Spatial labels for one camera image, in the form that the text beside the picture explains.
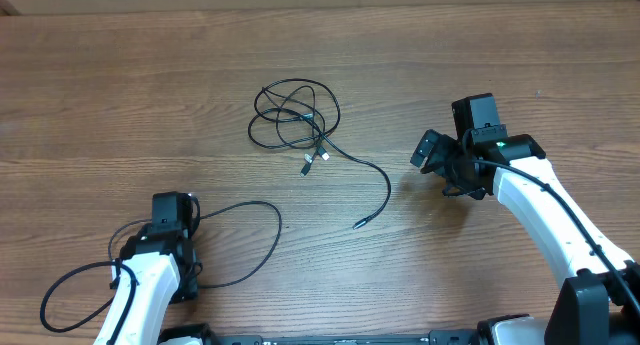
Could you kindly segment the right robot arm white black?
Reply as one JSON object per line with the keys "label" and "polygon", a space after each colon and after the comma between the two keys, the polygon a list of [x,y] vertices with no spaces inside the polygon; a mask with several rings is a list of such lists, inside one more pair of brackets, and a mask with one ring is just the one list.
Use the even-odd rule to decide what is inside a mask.
{"label": "right robot arm white black", "polygon": [[457,135],[426,131],[412,164],[443,178],[446,197],[495,197],[542,253],[559,295],[546,320],[495,317],[473,330],[444,332],[446,343],[638,343],[638,262],[589,219],[530,135],[508,134],[492,94],[457,100],[451,109]]}

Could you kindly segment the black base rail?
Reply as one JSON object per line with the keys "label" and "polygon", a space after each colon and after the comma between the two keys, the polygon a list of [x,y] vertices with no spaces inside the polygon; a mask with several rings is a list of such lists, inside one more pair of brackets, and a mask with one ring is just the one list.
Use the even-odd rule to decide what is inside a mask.
{"label": "black base rail", "polygon": [[218,335],[221,345],[479,345],[476,330],[432,330],[409,335],[335,335],[262,337],[259,335]]}

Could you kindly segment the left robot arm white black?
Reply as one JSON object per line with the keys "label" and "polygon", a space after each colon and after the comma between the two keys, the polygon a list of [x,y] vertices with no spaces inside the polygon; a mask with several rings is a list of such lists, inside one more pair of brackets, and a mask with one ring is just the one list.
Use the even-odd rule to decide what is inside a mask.
{"label": "left robot arm white black", "polygon": [[163,329],[171,304],[198,296],[192,237],[200,221],[198,200],[180,192],[155,194],[152,218],[129,237],[115,260],[116,293],[97,344],[203,344],[219,342],[209,325]]}

